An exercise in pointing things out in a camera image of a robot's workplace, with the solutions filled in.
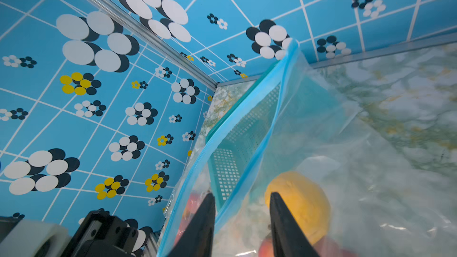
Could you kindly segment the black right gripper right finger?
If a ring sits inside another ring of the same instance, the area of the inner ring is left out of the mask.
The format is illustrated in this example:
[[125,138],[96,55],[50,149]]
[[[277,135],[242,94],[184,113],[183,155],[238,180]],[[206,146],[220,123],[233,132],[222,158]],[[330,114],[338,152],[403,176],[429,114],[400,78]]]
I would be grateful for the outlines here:
[[277,192],[270,195],[270,219],[275,257],[319,257]]

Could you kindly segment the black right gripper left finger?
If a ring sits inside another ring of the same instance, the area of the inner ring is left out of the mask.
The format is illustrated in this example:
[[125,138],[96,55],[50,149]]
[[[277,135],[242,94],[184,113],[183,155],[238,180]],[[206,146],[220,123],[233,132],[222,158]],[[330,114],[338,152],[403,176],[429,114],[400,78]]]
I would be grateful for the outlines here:
[[168,257],[210,257],[213,248],[215,213],[215,198],[209,193]]

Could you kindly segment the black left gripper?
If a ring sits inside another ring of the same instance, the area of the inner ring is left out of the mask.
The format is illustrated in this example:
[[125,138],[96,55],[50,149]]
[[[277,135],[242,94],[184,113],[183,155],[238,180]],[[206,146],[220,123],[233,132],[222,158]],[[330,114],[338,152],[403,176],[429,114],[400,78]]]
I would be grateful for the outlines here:
[[141,257],[150,227],[135,219],[122,220],[104,209],[91,211],[63,251],[64,257]]

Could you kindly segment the yellow red peach top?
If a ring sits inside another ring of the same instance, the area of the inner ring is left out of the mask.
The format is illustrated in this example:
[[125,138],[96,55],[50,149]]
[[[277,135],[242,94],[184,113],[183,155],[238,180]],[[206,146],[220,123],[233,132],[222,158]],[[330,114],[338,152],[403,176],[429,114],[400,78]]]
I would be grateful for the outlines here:
[[327,233],[331,221],[330,202],[322,188],[296,171],[278,175],[267,186],[265,204],[277,192],[293,215],[310,244],[315,245]]

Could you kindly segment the teal plastic mesh basket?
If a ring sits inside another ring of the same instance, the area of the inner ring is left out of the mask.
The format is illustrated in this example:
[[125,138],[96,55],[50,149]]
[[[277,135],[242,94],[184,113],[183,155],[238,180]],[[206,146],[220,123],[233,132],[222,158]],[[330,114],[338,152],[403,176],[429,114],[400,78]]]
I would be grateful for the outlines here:
[[256,180],[261,196],[278,174],[329,145],[347,116],[343,96],[305,61],[273,64],[209,134],[219,213],[237,211]]

